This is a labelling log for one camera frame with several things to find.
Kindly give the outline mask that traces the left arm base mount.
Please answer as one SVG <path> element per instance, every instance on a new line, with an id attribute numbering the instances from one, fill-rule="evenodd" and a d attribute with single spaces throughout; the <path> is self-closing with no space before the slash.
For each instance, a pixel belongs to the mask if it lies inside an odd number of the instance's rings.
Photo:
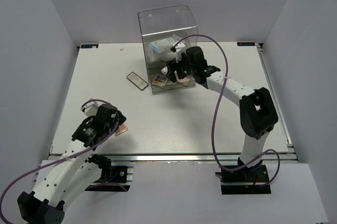
<path id="1" fill-rule="evenodd" d="M 133 180 L 134 167 L 131 163 L 115 163 L 110 166 L 110 171 L 101 176 L 85 191 L 93 192 L 128 192 Z"/>

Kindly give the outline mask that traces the colourful eyeshadow palette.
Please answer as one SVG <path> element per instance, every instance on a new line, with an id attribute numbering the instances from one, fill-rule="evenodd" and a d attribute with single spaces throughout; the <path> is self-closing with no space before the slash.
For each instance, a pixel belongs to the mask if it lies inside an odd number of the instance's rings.
<path id="1" fill-rule="evenodd" d="M 156 74 L 154 79 L 152 80 L 152 85 L 163 87 L 166 86 L 168 80 L 169 79 L 165 75 Z"/>

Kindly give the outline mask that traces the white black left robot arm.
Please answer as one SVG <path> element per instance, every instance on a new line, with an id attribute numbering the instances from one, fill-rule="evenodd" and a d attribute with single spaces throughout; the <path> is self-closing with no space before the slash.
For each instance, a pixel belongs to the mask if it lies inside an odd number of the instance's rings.
<path id="1" fill-rule="evenodd" d="M 61 158 L 51 163 L 43 181 L 18 197 L 22 219 L 28 223 L 61 223 L 66 210 L 92 183 L 108 184 L 113 175 L 112 161 L 95 150 L 125 121 L 126 117 L 111 104 L 102 104 L 95 115 L 87 116 Z"/>

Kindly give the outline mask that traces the nude eyeshadow palette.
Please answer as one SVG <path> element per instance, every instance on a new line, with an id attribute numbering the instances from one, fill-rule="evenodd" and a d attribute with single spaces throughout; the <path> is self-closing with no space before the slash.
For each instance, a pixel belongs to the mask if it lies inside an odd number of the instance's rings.
<path id="1" fill-rule="evenodd" d="M 125 123 L 121 124 L 118 129 L 114 132 L 114 135 L 117 137 L 118 135 L 126 132 L 128 130 Z"/>

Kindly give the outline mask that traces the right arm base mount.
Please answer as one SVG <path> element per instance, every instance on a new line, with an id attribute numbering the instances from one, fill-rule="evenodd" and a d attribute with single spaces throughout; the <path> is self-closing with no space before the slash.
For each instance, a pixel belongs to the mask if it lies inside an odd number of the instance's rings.
<path id="1" fill-rule="evenodd" d="M 220 179 L 222 195 L 271 194 L 266 165 L 253 171 L 246 170 L 247 168 L 233 172 L 221 170 L 215 173 Z"/>

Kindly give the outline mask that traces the clear acrylic drawer organizer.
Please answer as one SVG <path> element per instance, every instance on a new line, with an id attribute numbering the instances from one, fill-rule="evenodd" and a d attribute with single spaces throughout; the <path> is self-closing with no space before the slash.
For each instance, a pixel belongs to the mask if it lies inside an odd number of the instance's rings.
<path id="1" fill-rule="evenodd" d="M 137 16 L 152 93 L 195 86 L 191 76 L 176 82 L 165 76 L 167 63 L 177 61 L 182 52 L 197 45 L 197 37 L 188 38 L 199 33 L 190 8 L 185 4 L 154 7 L 139 11 Z"/>

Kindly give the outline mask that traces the pink blush palette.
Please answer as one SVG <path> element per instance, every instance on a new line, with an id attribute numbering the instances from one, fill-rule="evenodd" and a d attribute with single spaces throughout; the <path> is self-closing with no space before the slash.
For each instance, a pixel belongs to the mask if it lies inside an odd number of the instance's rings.
<path id="1" fill-rule="evenodd" d="M 190 81 L 190 78 L 188 76 L 186 76 L 182 79 L 177 78 L 177 82 L 179 82 L 179 83 L 188 83 L 189 81 Z"/>

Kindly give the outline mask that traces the cotton pad pack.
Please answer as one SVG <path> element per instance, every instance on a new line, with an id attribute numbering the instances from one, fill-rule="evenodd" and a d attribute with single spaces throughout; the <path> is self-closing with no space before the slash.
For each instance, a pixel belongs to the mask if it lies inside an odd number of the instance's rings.
<path id="1" fill-rule="evenodd" d="M 167 52 L 170 50 L 172 45 L 179 41 L 181 37 L 177 35 L 172 35 L 171 37 L 166 37 L 161 40 L 153 41 L 150 43 L 150 48 L 153 50 L 154 53 L 160 54 L 163 52 Z"/>

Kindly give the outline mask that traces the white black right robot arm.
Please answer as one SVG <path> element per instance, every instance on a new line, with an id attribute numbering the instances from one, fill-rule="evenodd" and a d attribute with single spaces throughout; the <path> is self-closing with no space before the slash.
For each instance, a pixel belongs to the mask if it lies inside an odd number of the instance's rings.
<path id="1" fill-rule="evenodd" d="M 208 65 L 198 46 L 185 50 L 171 47 L 176 58 L 168 62 L 162 73 L 172 82 L 191 76 L 204 88 L 218 93 L 239 108 L 244 131 L 243 149 L 234 168 L 221 166 L 224 181 L 247 182 L 256 179 L 262 167 L 262 153 L 267 137 L 279 118 L 268 89 L 254 89 L 228 78 L 220 68 Z"/>

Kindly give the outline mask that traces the brown rimmed compact box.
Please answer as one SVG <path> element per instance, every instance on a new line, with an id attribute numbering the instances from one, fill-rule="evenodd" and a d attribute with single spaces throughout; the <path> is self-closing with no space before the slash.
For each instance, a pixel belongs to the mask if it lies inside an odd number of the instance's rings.
<path id="1" fill-rule="evenodd" d="M 148 87 L 148 83 L 135 72 L 131 72 L 126 78 L 141 91 Z"/>

